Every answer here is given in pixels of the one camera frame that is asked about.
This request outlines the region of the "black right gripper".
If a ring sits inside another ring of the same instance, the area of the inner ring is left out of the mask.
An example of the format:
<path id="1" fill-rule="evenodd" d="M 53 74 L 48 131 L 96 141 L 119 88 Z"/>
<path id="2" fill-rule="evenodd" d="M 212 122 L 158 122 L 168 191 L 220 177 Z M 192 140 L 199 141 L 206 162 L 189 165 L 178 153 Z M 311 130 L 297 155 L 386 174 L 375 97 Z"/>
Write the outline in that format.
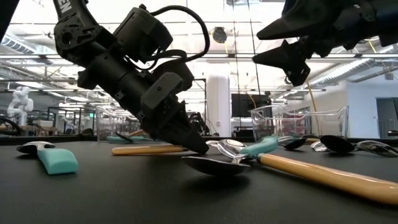
<path id="1" fill-rule="evenodd" d="M 305 63 L 313 54 L 326 57 L 335 47 L 352 49 L 366 38 L 375 23 L 375 9 L 367 1 L 286 1 L 280 18 L 256 35 L 260 40 L 307 36 L 307 50 L 301 42 L 283 40 L 277 48 L 253 56 L 256 64 L 280 68 L 293 86 L 302 85 L 310 68 Z"/>

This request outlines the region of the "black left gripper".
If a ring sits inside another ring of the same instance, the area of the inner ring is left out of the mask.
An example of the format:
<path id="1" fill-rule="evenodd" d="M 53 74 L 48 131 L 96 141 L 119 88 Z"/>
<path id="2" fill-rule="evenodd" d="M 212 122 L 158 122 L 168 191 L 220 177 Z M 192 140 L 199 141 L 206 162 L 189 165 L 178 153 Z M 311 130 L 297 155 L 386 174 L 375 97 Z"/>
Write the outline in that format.
<path id="1" fill-rule="evenodd" d="M 90 90 L 101 87 L 139 120 L 150 137 L 206 154 L 209 146 L 190 123 L 185 103 L 177 96 L 192 86 L 193 74 L 187 67 L 190 59 L 178 51 L 175 59 L 150 72 L 139 70 L 114 49 L 88 52 L 78 58 L 84 67 L 78 86 Z"/>

